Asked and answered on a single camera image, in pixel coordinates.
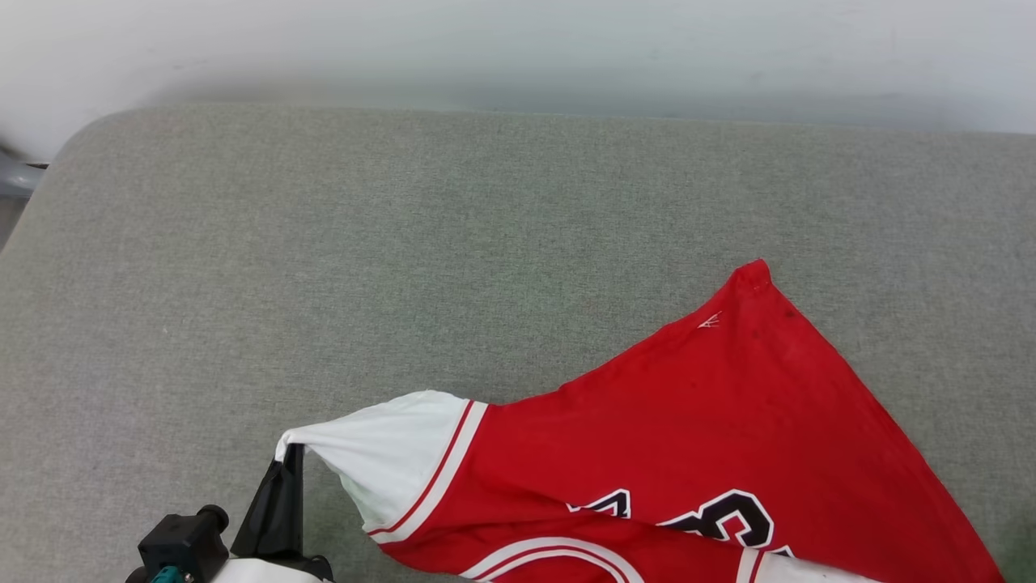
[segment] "red basketball jersey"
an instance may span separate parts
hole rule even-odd
[[[1003,581],[845,361],[745,265],[558,390],[425,391],[292,430],[400,562],[479,581]]]

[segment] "gray cushion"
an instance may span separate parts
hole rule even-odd
[[[0,253],[2,577],[121,582],[163,515],[206,503],[230,541],[283,430],[418,389],[552,390],[759,256],[1021,577],[1034,162],[1016,135],[265,106],[104,119]],[[307,550],[341,581],[435,580],[378,553],[327,470],[307,480]]]

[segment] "small logo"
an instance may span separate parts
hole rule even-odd
[[[721,314],[723,314],[723,311],[720,311],[712,315],[711,317],[709,317],[709,320],[699,324],[698,328],[719,328],[719,315]]]

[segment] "printed number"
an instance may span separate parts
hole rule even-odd
[[[573,506],[572,504],[566,504],[566,506],[569,507],[570,513],[577,513],[582,508],[586,508],[595,513],[607,513],[613,517],[628,519],[630,518],[630,491],[618,489],[585,506]]]
[[[774,523],[770,515],[755,496],[740,490],[731,490],[706,502],[697,511],[661,523],[659,526],[694,532],[719,541],[729,541],[730,534],[726,531],[724,523],[735,517],[740,518],[744,524],[744,528],[733,534],[743,546],[766,547],[773,540]]]

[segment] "red stripe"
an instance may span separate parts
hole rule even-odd
[[[589,555],[589,556],[594,557],[595,559],[600,560],[601,562],[607,564],[611,569],[614,569],[615,573],[617,573],[618,576],[623,578],[623,581],[625,581],[626,583],[630,583],[630,580],[626,577],[626,574],[623,573],[623,570],[620,569],[618,565],[616,565],[615,563],[613,563],[613,562],[609,561],[608,559],[606,559],[606,558],[604,558],[604,557],[602,557],[602,556],[594,553],[593,551],[587,551],[586,549],[580,549],[579,547],[569,547],[569,546],[565,546],[565,545],[559,545],[559,546],[554,546],[554,547],[539,547],[539,548],[536,548],[536,549],[529,549],[529,550],[524,551],[522,553],[518,553],[517,555],[515,555],[513,557],[508,557],[507,559],[503,559],[502,561],[494,564],[493,566],[491,566],[491,567],[487,569],[486,571],[480,573],[478,576],[472,577],[471,580],[478,581],[479,579],[482,579],[483,577],[486,577],[490,573],[493,573],[494,571],[496,571],[496,570],[498,570],[500,567],[503,567],[506,565],[509,565],[509,564],[515,562],[516,560],[524,557],[525,555],[531,555],[534,553],[542,553],[543,551],[558,551],[558,550],[563,550],[563,549],[566,550],[566,551],[576,551],[577,553],[582,553],[582,554],[585,554],[585,555]]]
[[[759,574],[759,565],[762,564],[762,557],[765,556],[767,554],[761,551],[755,555],[755,564],[752,565],[752,574],[748,577],[748,583],[755,583],[755,576]]]
[[[464,414],[460,416],[460,422],[457,424],[457,429],[454,430],[454,437],[453,439],[450,440],[450,445],[447,446],[447,453],[442,455],[442,460],[439,461],[439,467],[436,468],[435,473],[432,474],[432,479],[428,480],[428,486],[426,486],[425,491],[421,493],[421,498],[418,498],[418,501],[413,503],[413,506],[410,506],[410,509],[407,511],[405,515],[403,515],[403,518],[399,519],[399,522],[392,525],[390,528],[378,528],[372,530],[367,533],[369,536],[373,536],[375,534],[378,534],[379,532],[392,532],[396,530],[397,528],[402,526],[402,524],[406,522],[406,519],[410,518],[410,515],[412,515],[418,509],[418,506],[421,506],[421,503],[425,501],[425,498],[428,496],[429,491],[432,490],[432,485],[435,484],[435,480],[438,479],[439,474],[442,472],[442,467],[447,465],[447,460],[450,458],[450,453],[453,451],[454,444],[457,443],[457,437],[460,436],[460,430],[461,428],[464,427],[464,420],[467,419],[467,413],[468,411],[471,410],[472,405],[474,405],[473,401],[467,402],[467,407],[464,408]]]

